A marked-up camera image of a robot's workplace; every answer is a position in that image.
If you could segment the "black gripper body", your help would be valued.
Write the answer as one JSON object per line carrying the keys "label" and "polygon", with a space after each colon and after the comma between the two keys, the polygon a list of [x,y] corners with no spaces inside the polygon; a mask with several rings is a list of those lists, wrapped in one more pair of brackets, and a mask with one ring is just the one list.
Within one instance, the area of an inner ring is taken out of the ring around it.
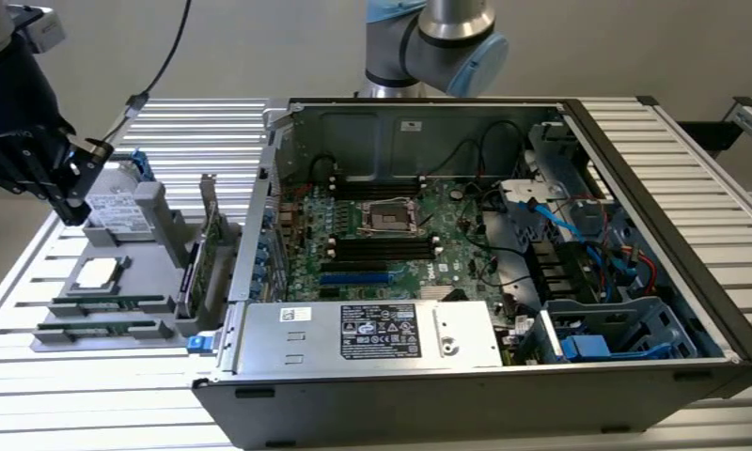
{"label": "black gripper body", "polygon": [[47,76],[21,35],[0,52],[0,136],[40,127],[45,132],[75,128],[61,116]]}

